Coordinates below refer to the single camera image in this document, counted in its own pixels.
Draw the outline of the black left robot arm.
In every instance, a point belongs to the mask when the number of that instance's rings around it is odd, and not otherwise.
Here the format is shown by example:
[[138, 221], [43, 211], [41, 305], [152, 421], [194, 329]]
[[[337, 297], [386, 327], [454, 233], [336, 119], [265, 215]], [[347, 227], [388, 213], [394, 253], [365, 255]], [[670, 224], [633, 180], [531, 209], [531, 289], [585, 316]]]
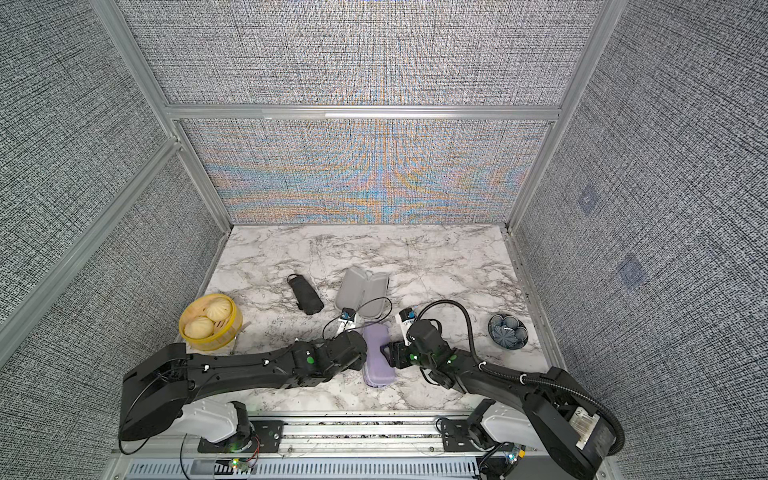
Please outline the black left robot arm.
[[118, 440], [148, 440], [171, 430], [241, 450], [252, 437], [247, 408], [215, 395], [315, 387], [346, 370], [361, 370], [366, 354], [356, 331], [260, 354], [210, 356], [169, 344], [125, 374]]

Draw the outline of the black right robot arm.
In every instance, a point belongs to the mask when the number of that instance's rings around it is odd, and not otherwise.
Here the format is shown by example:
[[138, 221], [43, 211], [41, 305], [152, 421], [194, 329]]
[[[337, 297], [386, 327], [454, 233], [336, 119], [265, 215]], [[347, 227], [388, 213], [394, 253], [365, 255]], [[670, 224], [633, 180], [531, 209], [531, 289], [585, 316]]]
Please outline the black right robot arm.
[[530, 445], [490, 427], [495, 407], [523, 414], [536, 443], [576, 479], [593, 478], [605, 458], [625, 445], [617, 417], [563, 369], [528, 373], [489, 364], [450, 346], [428, 320], [415, 321], [404, 340], [390, 342], [380, 351], [395, 369], [418, 367], [442, 388], [482, 396], [466, 420], [464, 435], [476, 447], [496, 452], [503, 444]]

